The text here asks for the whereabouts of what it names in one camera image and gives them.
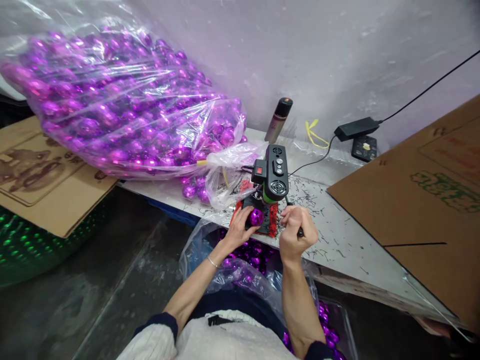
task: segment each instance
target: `person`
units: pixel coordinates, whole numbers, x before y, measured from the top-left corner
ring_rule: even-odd
[[[281,300],[293,354],[282,343],[282,322],[255,294],[234,287],[204,295],[223,260],[258,227],[245,230],[253,207],[238,210],[210,255],[178,288],[163,313],[139,327],[118,360],[333,359],[302,269],[302,253],[318,241],[309,211],[287,206],[281,213]],[[304,236],[298,237],[299,228]]]

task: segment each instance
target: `blue crate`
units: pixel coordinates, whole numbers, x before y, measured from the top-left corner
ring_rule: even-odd
[[[194,228],[200,221],[198,216],[192,215],[186,211],[177,209],[176,207],[167,205],[163,202],[153,200],[151,198],[147,198],[147,201],[150,205],[161,209],[170,219],[181,222],[182,224],[188,225],[192,228]]]

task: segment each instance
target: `white table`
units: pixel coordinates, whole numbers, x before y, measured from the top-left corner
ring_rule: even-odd
[[[250,140],[263,140],[265,136],[264,132],[249,128],[245,134]],[[292,144],[291,140],[281,139],[280,143],[287,145],[289,171],[318,158],[318,155],[310,158],[301,151],[295,151],[298,146]],[[324,275],[319,280],[328,285],[383,302],[411,314],[445,322],[442,316],[404,280],[405,273],[401,265],[327,193],[329,185],[361,166],[360,163],[339,161],[338,159],[345,158],[341,151],[333,146],[329,158],[318,164],[306,166],[290,177],[290,199],[296,205],[310,210],[318,229],[318,243],[305,251],[303,257],[325,268]],[[225,227],[228,227],[234,211],[234,205],[227,210],[216,211],[209,206],[185,200],[181,195],[180,186],[172,185],[171,181],[127,181],[123,187],[200,218],[218,214],[216,221]],[[280,211],[286,204],[281,202],[278,205],[280,220]],[[279,247],[279,234],[275,238],[261,234],[255,234],[253,237],[275,248]],[[421,284],[412,277],[409,279],[435,308],[450,321],[459,324],[458,319]]]

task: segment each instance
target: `sleeve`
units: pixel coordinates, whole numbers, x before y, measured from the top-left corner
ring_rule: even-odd
[[[333,358],[334,353],[327,345],[320,341],[314,341],[308,348],[304,360],[328,360]]]
[[[167,312],[152,316],[138,327],[117,360],[171,360],[177,356],[178,325]]]

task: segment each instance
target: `green component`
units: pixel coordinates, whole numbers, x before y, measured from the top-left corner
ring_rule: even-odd
[[[0,206],[0,288],[34,278],[63,262],[107,219],[109,196],[67,239],[26,221]]]
[[[265,186],[263,187],[263,201],[266,202],[267,204],[276,204],[278,202],[278,201],[269,199],[269,197],[265,194]]]

